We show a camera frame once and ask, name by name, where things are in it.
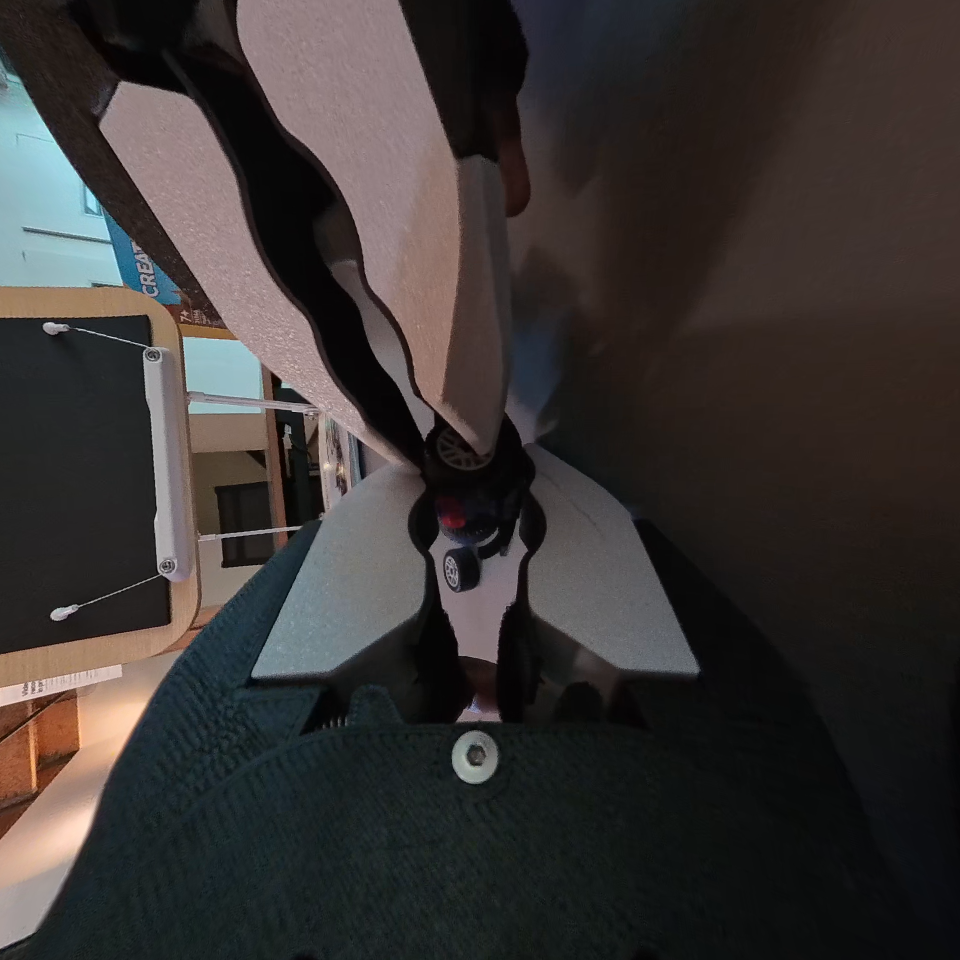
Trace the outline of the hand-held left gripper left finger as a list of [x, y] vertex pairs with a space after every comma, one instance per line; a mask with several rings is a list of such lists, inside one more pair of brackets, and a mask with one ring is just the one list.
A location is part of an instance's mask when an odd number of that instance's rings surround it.
[[386, 465], [318, 528], [250, 678], [258, 682], [414, 682], [437, 598], [428, 550], [411, 532], [421, 476]]

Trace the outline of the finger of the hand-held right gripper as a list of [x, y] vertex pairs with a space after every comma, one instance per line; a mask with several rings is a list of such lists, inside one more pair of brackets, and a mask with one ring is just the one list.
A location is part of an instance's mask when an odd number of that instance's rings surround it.
[[121, 80], [99, 131], [229, 332], [363, 443], [416, 469], [421, 434], [319, 255], [303, 192], [268, 213], [279, 246], [264, 250], [245, 177], [196, 102]]
[[239, 2], [236, 24], [277, 120], [342, 194], [421, 398], [492, 451], [510, 380], [501, 177], [455, 157], [401, 2]]

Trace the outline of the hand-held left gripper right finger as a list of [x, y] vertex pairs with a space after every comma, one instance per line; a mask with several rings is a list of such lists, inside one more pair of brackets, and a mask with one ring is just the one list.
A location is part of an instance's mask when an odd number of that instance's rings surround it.
[[697, 677], [630, 511], [542, 447], [519, 522], [543, 677]]

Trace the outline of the grey brick toy car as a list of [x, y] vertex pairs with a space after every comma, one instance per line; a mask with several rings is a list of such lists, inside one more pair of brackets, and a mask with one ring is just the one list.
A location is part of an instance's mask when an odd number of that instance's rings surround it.
[[480, 559], [504, 556], [535, 477], [535, 465], [509, 415], [504, 415], [493, 449], [494, 459], [471, 474], [434, 471], [422, 476], [434, 499], [441, 531], [459, 546], [476, 547]]

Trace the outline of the small black toy wheel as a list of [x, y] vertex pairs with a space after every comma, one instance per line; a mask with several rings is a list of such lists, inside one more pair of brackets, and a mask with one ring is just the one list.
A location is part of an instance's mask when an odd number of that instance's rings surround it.
[[424, 442], [424, 465], [434, 472], [475, 474], [488, 467], [496, 453], [478, 453], [449, 425], [438, 424]]
[[472, 547], [457, 547], [443, 555], [441, 573], [451, 592], [467, 593], [479, 586], [481, 562]]

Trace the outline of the person's right hand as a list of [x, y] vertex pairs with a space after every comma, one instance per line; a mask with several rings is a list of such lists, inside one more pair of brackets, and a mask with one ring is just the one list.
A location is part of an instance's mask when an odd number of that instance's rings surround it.
[[513, 219], [526, 210], [531, 198], [531, 181], [517, 99], [506, 97], [492, 106], [489, 125], [495, 140], [505, 214], [508, 219]]

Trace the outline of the blue toy set box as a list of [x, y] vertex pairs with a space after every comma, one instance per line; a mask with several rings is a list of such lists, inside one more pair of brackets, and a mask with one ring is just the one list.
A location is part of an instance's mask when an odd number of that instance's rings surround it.
[[103, 221], [116, 260], [122, 283], [162, 306], [178, 324], [186, 337], [233, 340], [222, 320], [214, 318], [210, 310], [196, 306], [177, 284], [160, 268], [154, 258], [134, 241], [102, 210]]

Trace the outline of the white paper label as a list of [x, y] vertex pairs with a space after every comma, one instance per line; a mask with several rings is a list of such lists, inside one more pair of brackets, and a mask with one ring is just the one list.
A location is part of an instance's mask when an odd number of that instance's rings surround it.
[[26, 703], [43, 697], [57, 696], [66, 692], [92, 687], [103, 682], [121, 679], [121, 664], [88, 669], [51, 678], [23, 680], [1, 687], [1, 707]]

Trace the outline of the white board bracket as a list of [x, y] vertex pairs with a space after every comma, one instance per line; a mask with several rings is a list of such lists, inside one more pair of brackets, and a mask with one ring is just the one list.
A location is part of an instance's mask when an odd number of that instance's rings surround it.
[[155, 566], [159, 576], [180, 583], [192, 574], [196, 546], [187, 468], [186, 392], [171, 350], [145, 347], [142, 365], [150, 420]]

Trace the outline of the black board with wooden frame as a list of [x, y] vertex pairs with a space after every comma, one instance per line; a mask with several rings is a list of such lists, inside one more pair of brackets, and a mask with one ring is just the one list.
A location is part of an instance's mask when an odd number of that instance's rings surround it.
[[186, 414], [192, 574], [158, 574], [142, 354], [181, 331], [124, 287], [3, 287], [2, 687], [167, 650], [200, 609]]

